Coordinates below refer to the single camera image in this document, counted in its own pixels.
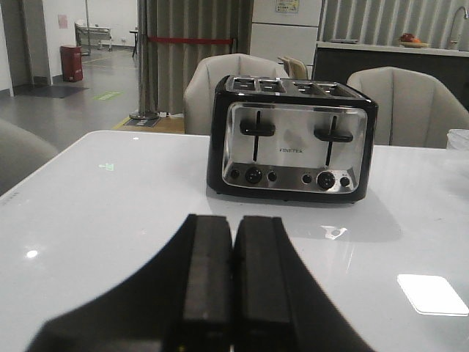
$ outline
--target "toaster slot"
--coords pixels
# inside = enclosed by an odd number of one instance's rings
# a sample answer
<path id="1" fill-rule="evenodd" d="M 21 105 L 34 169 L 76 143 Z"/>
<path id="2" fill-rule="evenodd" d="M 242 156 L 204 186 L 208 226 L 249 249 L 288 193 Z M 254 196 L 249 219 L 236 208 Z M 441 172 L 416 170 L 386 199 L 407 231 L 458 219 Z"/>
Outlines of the toaster slot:
<path id="1" fill-rule="evenodd" d="M 298 91 L 305 95 L 326 95 L 326 93 L 313 83 L 294 83 Z"/>
<path id="2" fill-rule="evenodd" d="M 321 88 L 325 90 L 326 93 L 334 96 L 334 97 L 349 97 L 349 98 L 357 98 L 358 95 L 352 92 L 351 90 L 345 89 L 344 87 L 338 84 L 326 84 L 320 83 L 318 84 Z"/>
<path id="3" fill-rule="evenodd" d="M 256 90 L 256 86 L 252 78 L 235 78 L 233 81 L 233 89 Z"/>
<path id="4" fill-rule="evenodd" d="M 282 87 L 280 81 L 274 80 L 261 80 L 259 81 L 259 85 L 263 92 L 272 92 L 272 93 L 283 93 L 285 92 L 284 88 Z"/>

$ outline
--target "faucet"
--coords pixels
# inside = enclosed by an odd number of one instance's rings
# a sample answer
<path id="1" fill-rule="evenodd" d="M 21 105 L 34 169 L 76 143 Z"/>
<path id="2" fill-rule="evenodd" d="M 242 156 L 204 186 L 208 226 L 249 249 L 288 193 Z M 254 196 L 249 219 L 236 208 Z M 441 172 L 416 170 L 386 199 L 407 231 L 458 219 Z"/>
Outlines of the faucet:
<path id="1" fill-rule="evenodd" d="M 455 44 L 455 43 L 451 43 L 451 33 L 453 32 L 453 27 L 454 27 L 454 22 L 456 20 L 456 15 L 457 13 L 459 12 L 459 10 L 464 10 L 464 19 L 467 20 L 468 19 L 468 11 L 466 10 L 466 8 L 464 6 L 460 6 L 458 7 L 458 9 L 456 10 L 456 12 L 454 13 L 454 16 L 453 16 L 453 22 L 451 22 L 451 28 L 449 30 L 449 34 L 448 34 L 448 39 L 446 41 L 446 48 L 447 49 L 450 49 L 451 47 L 451 44 Z"/>

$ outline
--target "kitchen counter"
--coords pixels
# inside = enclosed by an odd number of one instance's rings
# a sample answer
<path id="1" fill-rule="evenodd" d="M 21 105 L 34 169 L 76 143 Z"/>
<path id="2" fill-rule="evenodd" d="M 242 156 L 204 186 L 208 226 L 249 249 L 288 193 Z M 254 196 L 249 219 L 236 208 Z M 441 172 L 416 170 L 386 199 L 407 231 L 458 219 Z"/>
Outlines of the kitchen counter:
<path id="1" fill-rule="evenodd" d="M 434 76 L 469 110 L 467 51 L 318 42 L 312 78 L 346 84 L 354 72 L 385 66 Z"/>
<path id="2" fill-rule="evenodd" d="M 318 42 L 317 47 L 318 48 L 344 49 L 344 50 L 379 51 L 383 53 L 403 53 L 403 54 L 469 57 L 469 51 L 448 50 L 448 49 L 439 49 L 439 48 L 404 48 L 403 46 L 345 44 L 345 43 L 331 43 L 331 42 Z"/>

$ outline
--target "green floor marking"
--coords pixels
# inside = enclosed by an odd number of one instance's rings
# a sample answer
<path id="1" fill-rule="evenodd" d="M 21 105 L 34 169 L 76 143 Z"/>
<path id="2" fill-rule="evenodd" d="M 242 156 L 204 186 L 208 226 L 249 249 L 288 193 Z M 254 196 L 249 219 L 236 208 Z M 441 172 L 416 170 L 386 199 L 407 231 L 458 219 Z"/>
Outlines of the green floor marking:
<path id="1" fill-rule="evenodd" d="M 121 94 L 122 92 L 104 92 L 103 94 L 94 96 L 93 100 L 110 100 Z"/>

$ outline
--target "metal pole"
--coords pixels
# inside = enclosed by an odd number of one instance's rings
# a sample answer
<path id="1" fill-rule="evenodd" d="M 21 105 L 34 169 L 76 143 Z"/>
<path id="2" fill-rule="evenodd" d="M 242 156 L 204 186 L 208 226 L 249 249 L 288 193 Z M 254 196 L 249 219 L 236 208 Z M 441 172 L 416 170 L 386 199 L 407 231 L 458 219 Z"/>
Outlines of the metal pole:
<path id="1" fill-rule="evenodd" d="M 86 8 L 86 30 L 88 31 L 88 51 L 86 52 L 85 56 L 88 56 L 88 55 L 91 55 L 91 39 L 90 39 L 90 34 L 89 34 L 88 0 L 85 0 L 85 8 Z"/>
<path id="2" fill-rule="evenodd" d="M 149 105 L 149 71 L 148 71 L 148 36 L 147 36 L 147 0 L 139 0 L 139 110 L 130 113 L 131 119 L 154 120 L 159 118 Z"/>

